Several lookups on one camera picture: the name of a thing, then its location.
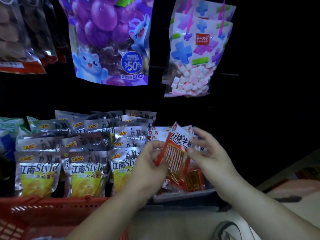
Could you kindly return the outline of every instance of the person's right hand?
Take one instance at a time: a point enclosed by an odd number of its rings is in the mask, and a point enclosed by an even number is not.
[[[246,184],[232,164],[230,157],[219,142],[208,132],[196,128],[193,131],[201,140],[192,140],[195,146],[205,147],[206,152],[198,152],[194,148],[188,149],[188,155],[202,169],[203,174],[215,187],[218,195],[230,203],[237,187]]]

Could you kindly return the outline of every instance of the hand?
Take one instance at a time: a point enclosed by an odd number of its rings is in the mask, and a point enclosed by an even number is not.
[[[224,201],[230,202],[235,192],[234,189],[241,187],[246,181],[233,166],[227,152],[210,133],[196,127],[193,128],[193,131],[202,140],[192,140],[191,143],[205,147],[207,151],[200,153],[194,148],[189,148],[188,155],[202,169],[203,174],[215,187],[218,195]]]
[[[163,141],[148,142],[143,151],[138,156],[130,178],[125,185],[137,197],[141,204],[146,204],[157,191],[162,187],[168,172],[168,165],[161,163],[158,167],[154,165],[154,160],[160,154],[157,148],[163,148]]]

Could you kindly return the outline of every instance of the purple grape candy bag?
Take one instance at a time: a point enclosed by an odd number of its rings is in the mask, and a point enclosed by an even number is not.
[[[114,86],[148,85],[154,0],[59,0],[69,22],[76,76]]]

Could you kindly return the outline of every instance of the blue circular label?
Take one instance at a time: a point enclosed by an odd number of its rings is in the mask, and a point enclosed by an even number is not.
[[[142,68],[142,57],[136,51],[129,51],[122,56],[121,65],[127,73],[137,73]]]

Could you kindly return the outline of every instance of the red square logo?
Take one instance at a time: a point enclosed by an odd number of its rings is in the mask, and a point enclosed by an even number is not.
[[[195,35],[196,45],[209,45],[209,43],[210,43],[210,34],[197,33]]]

